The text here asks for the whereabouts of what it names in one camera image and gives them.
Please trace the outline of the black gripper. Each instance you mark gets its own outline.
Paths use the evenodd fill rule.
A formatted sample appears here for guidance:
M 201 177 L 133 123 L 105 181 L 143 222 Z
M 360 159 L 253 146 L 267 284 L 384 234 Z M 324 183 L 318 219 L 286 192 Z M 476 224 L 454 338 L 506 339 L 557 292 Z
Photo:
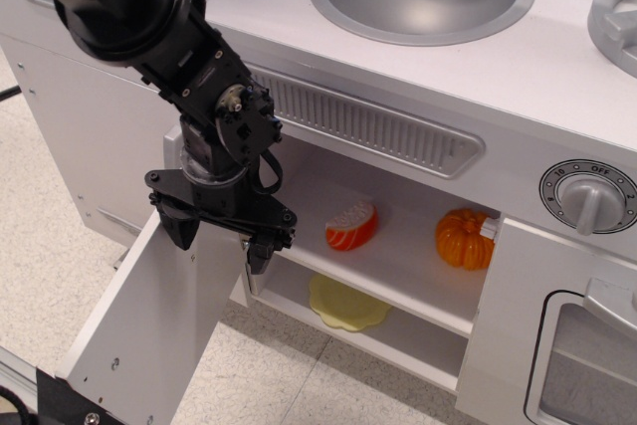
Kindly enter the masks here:
M 292 246 L 297 223 L 296 214 L 274 197 L 283 183 L 281 164 L 266 164 L 276 176 L 270 186 L 262 183 L 258 163 L 222 182 L 192 178 L 184 168 L 152 170 L 144 180 L 151 189 L 150 203 L 176 247 L 188 250 L 202 222 L 241 233 L 250 237 L 250 273 L 261 275 L 273 250 Z

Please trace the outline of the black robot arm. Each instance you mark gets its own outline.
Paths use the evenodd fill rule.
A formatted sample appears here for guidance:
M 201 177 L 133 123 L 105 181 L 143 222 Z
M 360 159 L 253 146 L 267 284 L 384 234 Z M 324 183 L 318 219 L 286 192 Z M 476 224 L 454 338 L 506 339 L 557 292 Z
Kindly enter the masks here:
M 146 174 L 150 202 L 173 243 L 188 249 L 201 223 L 244 234 L 247 264 L 263 273 L 292 245 L 297 218 L 264 184 L 260 167 L 283 170 L 271 148 L 282 138 L 270 92 L 205 19 L 206 0 L 53 0 L 78 47 L 132 68 L 180 114 L 177 169 Z

